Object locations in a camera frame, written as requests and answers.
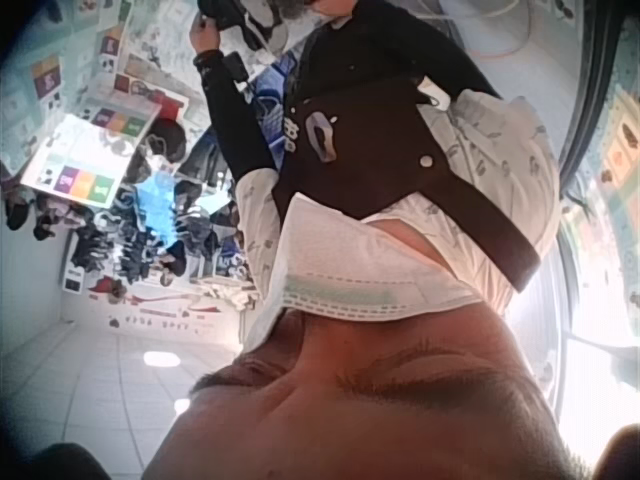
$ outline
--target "colored squares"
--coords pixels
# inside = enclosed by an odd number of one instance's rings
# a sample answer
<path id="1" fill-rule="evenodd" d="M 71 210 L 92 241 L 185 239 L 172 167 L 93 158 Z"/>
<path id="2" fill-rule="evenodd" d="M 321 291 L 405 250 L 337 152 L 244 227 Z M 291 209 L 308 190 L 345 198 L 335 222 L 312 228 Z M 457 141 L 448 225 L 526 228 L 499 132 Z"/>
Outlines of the colored squares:
<path id="1" fill-rule="evenodd" d="M 71 167 L 64 167 L 62 169 L 62 173 L 58 177 L 58 181 L 56 182 L 56 186 L 54 190 L 60 193 L 69 193 L 73 184 L 75 182 L 76 177 L 78 176 L 79 170 Z"/>
<path id="2" fill-rule="evenodd" d="M 60 67 L 56 66 L 52 70 L 49 70 L 42 75 L 35 77 L 33 79 L 33 82 L 36 87 L 38 98 L 42 99 L 46 97 L 61 84 Z"/>
<path id="3" fill-rule="evenodd" d="M 127 135 L 131 135 L 132 137 L 137 137 L 142 132 L 144 128 L 144 120 L 140 120 L 139 118 L 131 117 L 127 122 L 122 133 L 126 133 Z"/>
<path id="4" fill-rule="evenodd" d="M 58 56 L 51 55 L 50 57 L 45 58 L 41 62 L 35 63 L 31 67 L 31 75 L 33 76 L 33 78 L 38 78 L 44 75 L 46 72 L 49 72 L 59 66 L 60 64 L 58 62 Z"/>
<path id="5" fill-rule="evenodd" d="M 131 82 L 129 81 L 128 77 L 125 77 L 124 75 L 116 74 L 116 80 L 114 82 L 113 88 L 115 88 L 116 90 L 120 90 L 121 92 L 124 92 L 124 93 L 129 93 L 130 83 Z"/>
<path id="6" fill-rule="evenodd" d="M 61 84 L 60 63 L 57 55 L 51 55 L 31 67 L 31 75 L 38 98 L 46 97 Z"/>
<path id="7" fill-rule="evenodd" d="M 97 125 L 98 127 L 106 128 L 109 122 L 111 121 L 111 118 L 115 114 L 116 112 L 114 112 L 113 110 L 109 110 L 108 108 L 102 108 L 91 123 L 93 123 L 94 125 Z"/>
<path id="8" fill-rule="evenodd" d="M 109 120 L 107 128 L 112 132 L 120 133 L 127 124 L 127 120 L 129 120 L 129 117 L 127 117 L 126 115 L 122 113 L 116 113 L 113 117 L 111 117 L 111 120 Z"/>
<path id="9" fill-rule="evenodd" d="M 96 176 L 89 172 L 79 172 L 71 187 L 70 194 L 76 198 L 88 198 Z"/>
<path id="10" fill-rule="evenodd" d="M 106 53 L 107 55 L 113 55 L 115 57 L 118 55 L 119 49 L 120 40 L 112 37 L 104 37 L 102 39 L 102 48 L 100 49 L 100 53 Z"/>
<path id="11" fill-rule="evenodd" d="M 102 175 L 98 175 L 96 177 L 95 183 L 93 184 L 93 188 L 91 188 L 89 200 L 99 203 L 106 203 L 112 185 L 113 178 L 107 178 L 103 177 Z"/>

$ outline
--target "white tile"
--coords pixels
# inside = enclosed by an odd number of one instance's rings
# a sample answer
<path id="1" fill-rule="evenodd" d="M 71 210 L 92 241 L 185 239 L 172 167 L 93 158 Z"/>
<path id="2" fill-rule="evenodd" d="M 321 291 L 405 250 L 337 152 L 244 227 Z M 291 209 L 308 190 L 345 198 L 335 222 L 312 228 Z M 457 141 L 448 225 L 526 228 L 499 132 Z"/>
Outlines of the white tile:
<path id="1" fill-rule="evenodd" d="M 47 359 L 47 367 L 68 373 L 80 373 L 84 364 L 82 358 L 66 355 L 52 355 Z"/>
<path id="2" fill-rule="evenodd" d="M 211 369 L 206 365 L 184 365 L 183 368 L 191 374 L 191 378 L 193 378 L 192 384 L 196 383 L 200 377 L 203 375 L 207 375 L 209 373 L 215 372 L 215 370 Z"/>
<path id="3" fill-rule="evenodd" d="M 92 400 L 122 401 L 120 382 L 80 377 L 76 395 Z"/>
<path id="4" fill-rule="evenodd" d="M 97 428 L 127 428 L 122 401 L 92 400 L 76 396 L 71 405 L 69 425 Z"/>
<path id="5" fill-rule="evenodd" d="M 4 400 L 11 397 L 20 387 L 22 387 L 21 382 L 12 382 L 3 378 L 0 383 L 0 398 Z"/>
<path id="6" fill-rule="evenodd" d="M 23 383 L 36 371 L 37 367 L 19 360 L 2 362 L 2 378 L 8 382 Z"/>
<path id="7" fill-rule="evenodd" d="M 169 395 L 158 383 L 125 383 L 122 385 L 127 402 L 163 402 Z"/>
<path id="8" fill-rule="evenodd" d="M 109 474 L 141 474 L 142 467 L 128 430 L 67 427 L 65 442 L 82 445 Z"/>
<path id="9" fill-rule="evenodd" d="M 7 402 L 7 415 L 64 423 L 70 395 L 25 388 Z"/>
<path id="10" fill-rule="evenodd" d="M 189 385 L 195 382 L 193 376 L 181 367 L 175 368 L 157 368 L 156 376 L 163 384 L 177 383 L 180 385 Z"/>
<path id="11" fill-rule="evenodd" d="M 133 437 L 135 438 L 136 445 L 138 445 L 138 451 L 142 457 L 142 463 L 146 467 L 153 459 L 156 451 L 160 447 L 160 444 L 167 436 L 169 429 L 154 429 L 154 430 L 134 430 Z"/>
<path id="12" fill-rule="evenodd" d="M 15 441 L 20 455 L 30 457 L 62 441 L 62 423 L 22 419 L 12 422 L 9 436 Z"/>
<path id="13" fill-rule="evenodd" d="M 127 402 L 127 412 L 134 430 L 169 428 L 176 416 L 173 402 Z"/>
<path id="14" fill-rule="evenodd" d="M 191 387 L 195 385 L 193 382 L 191 385 L 177 385 L 177 384 L 167 384 L 165 388 L 169 391 L 171 395 L 171 399 L 175 402 L 180 398 L 187 398 L 189 396 L 189 390 Z"/>
<path id="15" fill-rule="evenodd" d="M 149 368 L 122 369 L 122 383 L 159 383 L 158 378 Z"/>
<path id="16" fill-rule="evenodd" d="M 78 381 L 78 375 L 68 372 L 60 372 L 43 367 L 39 369 L 27 383 L 27 387 L 54 393 L 66 393 L 71 395 Z"/>
<path id="17" fill-rule="evenodd" d="M 97 367 L 95 365 L 87 366 L 80 374 L 82 378 L 91 378 L 95 380 L 107 380 L 110 382 L 119 382 L 120 375 L 117 367 Z"/>

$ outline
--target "hand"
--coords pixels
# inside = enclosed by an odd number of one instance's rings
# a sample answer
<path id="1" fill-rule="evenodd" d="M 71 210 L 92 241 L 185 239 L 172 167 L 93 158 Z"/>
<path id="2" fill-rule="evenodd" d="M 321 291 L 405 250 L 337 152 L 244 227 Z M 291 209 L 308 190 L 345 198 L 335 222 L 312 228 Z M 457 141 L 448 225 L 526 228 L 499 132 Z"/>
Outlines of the hand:
<path id="1" fill-rule="evenodd" d="M 208 18 L 198 12 L 196 18 L 193 19 L 191 32 L 189 32 L 191 45 L 196 54 L 208 52 L 209 50 L 218 50 L 220 48 L 220 32 L 216 28 L 216 22 L 213 18 Z"/>
<path id="2" fill-rule="evenodd" d="M 358 0 L 317 0 L 311 4 L 311 9 L 328 17 L 348 17 L 356 3 Z"/>

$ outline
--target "colorful poster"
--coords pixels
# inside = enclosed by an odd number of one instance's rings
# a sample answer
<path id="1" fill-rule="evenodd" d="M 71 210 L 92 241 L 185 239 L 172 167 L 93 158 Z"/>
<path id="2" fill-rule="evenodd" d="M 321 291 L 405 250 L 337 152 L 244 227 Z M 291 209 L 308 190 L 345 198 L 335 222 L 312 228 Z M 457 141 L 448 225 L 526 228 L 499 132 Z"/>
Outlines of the colorful poster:
<path id="1" fill-rule="evenodd" d="M 121 92 L 94 92 L 80 116 L 66 114 L 29 163 L 22 183 L 108 208 L 159 106 Z"/>
<path id="2" fill-rule="evenodd" d="M 182 122 L 182 118 L 189 108 L 189 99 L 187 97 L 128 75 L 116 74 L 114 88 L 130 95 L 146 98 L 150 102 L 160 105 L 160 113 L 158 114 L 160 118 L 169 118 Z"/>

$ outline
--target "camera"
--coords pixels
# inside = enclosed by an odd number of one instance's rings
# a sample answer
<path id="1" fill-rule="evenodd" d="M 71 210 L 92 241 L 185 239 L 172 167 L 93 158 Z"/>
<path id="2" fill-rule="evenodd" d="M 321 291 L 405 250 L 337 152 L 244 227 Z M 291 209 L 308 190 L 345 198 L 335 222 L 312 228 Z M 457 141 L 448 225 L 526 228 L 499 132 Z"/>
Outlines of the camera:
<path id="1" fill-rule="evenodd" d="M 247 9 L 240 0 L 198 0 L 198 8 L 207 17 L 216 20 L 218 30 L 223 31 L 238 25 L 242 29 L 242 36 L 247 46 L 257 51 L 261 48 L 272 52 L 281 50 L 284 47 L 281 38 L 282 35 L 276 35 L 274 38 L 274 30 L 277 27 L 285 27 L 278 9 L 269 3 L 273 21 L 270 25 L 265 25 L 254 18 L 251 9 Z"/>

